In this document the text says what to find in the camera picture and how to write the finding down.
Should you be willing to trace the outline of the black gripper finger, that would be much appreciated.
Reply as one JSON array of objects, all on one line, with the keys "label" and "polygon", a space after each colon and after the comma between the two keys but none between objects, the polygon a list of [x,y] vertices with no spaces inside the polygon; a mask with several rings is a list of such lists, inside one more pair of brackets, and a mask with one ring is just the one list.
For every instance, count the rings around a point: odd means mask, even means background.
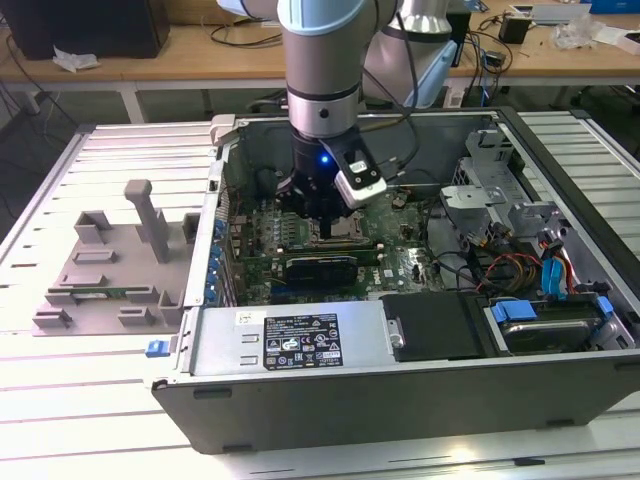
[{"label": "black gripper finger", "polygon": [[332,207],[327,216],[326,237],[327,238],[348,238],[353,235],[353,215],[354,211],[344,203]]},{"label": "black gripper finger", "polygon": [[313,220],[319,227],[319,236],[327,237],[327,194],[312,177],[292,173],[278,184],[276,199],[282,210]]}]

